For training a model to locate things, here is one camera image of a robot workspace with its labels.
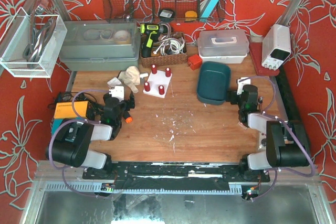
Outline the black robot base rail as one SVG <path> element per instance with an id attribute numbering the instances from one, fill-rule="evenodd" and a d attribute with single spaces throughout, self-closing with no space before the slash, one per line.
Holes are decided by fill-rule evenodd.
<path id="1" fill-rule="evenodd" d="M 248 171 L 237 163 L 112 162 L 108 168 L 86 168 L 86 180 L 105 180 L 123 190 L 219 191 L 230 184 L 270 181 L 263 171 Z"/>

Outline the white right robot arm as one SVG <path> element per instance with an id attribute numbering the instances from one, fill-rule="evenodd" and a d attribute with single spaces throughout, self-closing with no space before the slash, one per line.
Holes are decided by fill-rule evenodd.
<path id="1" fill-rule="evenodd" d="M 242 91 L 227 91 L 232 105 L 238 106 L 239 122 L 264 136 L 266 146 L 256 153 L 245 154 L 239 164 L 243 170 L 292 169 L 314 165 L 310 156 L 308 138 L 298 121 L 284 121 L 266 114 L 260 108 L 256 86 L 246 84 Z"/>

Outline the large red spring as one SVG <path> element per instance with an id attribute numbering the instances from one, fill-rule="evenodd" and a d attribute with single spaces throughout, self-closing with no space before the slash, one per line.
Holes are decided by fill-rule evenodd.
<path id="1" fill-rule="evenodd" d="M 157 74 L 157 72 L 158 72 L 158 70 L 157 70 L 156 65 L 152 65 L 152 66 L 151 66 L 151 73 L 152 73 L 152 74 Z"/>
<path id="2" fill-rule="evenodd" d="M 151 90 L 150 84 L 148 82 L 144 83 L 144 91 L 149 92 Z"/>
<path id="3" fill-rule="evenodd" d="M 167 68 L 165 69 L 165 76 L 166 76 L 167 78 L 169 78 L 169 77 L 171 77 L 171 75 L 172 75 L 172 73 L 171 73 L 171 68 L 167 67 Z"/>

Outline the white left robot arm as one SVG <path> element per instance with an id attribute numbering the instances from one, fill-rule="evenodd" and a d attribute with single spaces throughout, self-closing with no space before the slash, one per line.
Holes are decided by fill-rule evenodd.
<path id="1" fill-rule="evenodd" d="M 93 112 L 83 116 L 75 107 L 79 95 L 80 92 L 69 102 L 75 116 L 62 119 L 46 148 L 46 158 L 52 166 L 59 162 L 71 167 L 108 170 L 111 156 L 90 150 L 90 143 L 113 141 L 122 128 L 122 121 L 132 122 L 129 111 L 135 108 L 134 94 L 131 92 L 128 99 L 120 100 L 108 92 L 103 96 L 103 105 L 93 102 L 89 106 Z"/>

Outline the small red spring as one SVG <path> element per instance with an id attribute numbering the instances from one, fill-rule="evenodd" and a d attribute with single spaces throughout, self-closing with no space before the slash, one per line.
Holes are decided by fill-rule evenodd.
<path id="1" fill-rule="evenodd" d="M 165 89 L 163 85 L 160 85 L 158 87 L 159 95 L 164 95 L 165 94 Z"/>

